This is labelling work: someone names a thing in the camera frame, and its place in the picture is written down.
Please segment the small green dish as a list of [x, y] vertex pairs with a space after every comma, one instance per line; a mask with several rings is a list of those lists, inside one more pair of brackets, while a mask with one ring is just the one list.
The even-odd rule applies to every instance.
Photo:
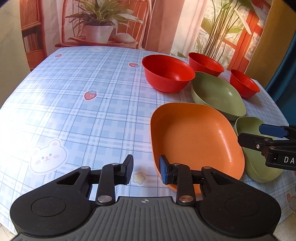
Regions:
[[[263, 124], [258, 118], [243, 116], [236, 120], [234, 130], [236, 135], [241, 133], [250, 133], [253, 135], [264, 136], [267, 138], [275, 138], [267, 135], [262, 135], [259, 132], [259, 126]], [[283, 169], [271, 168], [265, 165], [265, 157], [258, 151], [248, 148], [242, 148], [245, 157], [245, 171], [248, 176], [258, 183], [266, 183], [276, 179]]]

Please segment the medium red bowl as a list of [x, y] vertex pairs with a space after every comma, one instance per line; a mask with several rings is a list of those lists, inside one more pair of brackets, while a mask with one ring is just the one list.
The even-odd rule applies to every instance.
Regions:
[[204, 72], [218, 77], [224, 72], [224, 68], [214, 59], [200, 53], [190, 52], [189, 65], [197, 72]]

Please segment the orange dish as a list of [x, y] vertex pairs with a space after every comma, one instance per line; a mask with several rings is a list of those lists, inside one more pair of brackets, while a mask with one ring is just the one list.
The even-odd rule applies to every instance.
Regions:
[[192, 170], [213, 167], [237, 180], [245, 159], [237, 135], [227, 118], [202, 104], [171, 102], [158, 107], [150, 119], [150, 136], [157, 173], [159, 157]]

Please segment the teal curtain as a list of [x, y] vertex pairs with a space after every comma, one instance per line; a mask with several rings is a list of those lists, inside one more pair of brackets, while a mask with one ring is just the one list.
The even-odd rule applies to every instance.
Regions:
[[266, 91], [290, 125], [295, 125], [295, 36]]

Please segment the small red bowl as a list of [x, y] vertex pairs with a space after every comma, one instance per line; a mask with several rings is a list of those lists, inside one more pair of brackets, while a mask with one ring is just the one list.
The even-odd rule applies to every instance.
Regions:
[[243, 98], [253, 97], [256, 93], [260, 92], [260, 88], [251, 78], [235, 69], [231, 70], [230, 84]]

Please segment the large green dish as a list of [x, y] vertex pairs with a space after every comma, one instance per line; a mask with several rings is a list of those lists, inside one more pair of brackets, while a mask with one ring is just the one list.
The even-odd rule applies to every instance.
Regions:
[[216, 109], [230, 121], [246, 115], [246, 107], [238, 91], [213, 75], [196, 72], [191, 81], [191, 95], [195, 103]]

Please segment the large red bowl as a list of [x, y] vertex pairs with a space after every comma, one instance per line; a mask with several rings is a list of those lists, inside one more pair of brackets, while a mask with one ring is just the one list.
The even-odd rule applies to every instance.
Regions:
[[196, 76], [187, 63], [168, 55], [147, 55], [142, 59], [142, 66], [147, 82], [164, 93], [181, 91]]

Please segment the printed backdrop cloth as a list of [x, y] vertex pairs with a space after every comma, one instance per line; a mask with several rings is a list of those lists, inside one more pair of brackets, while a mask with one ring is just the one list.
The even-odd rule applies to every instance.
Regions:
[[30, 69], [56, 49], [111, 46], [208, 56], [245, 71], [271, 1], [20, 1]]

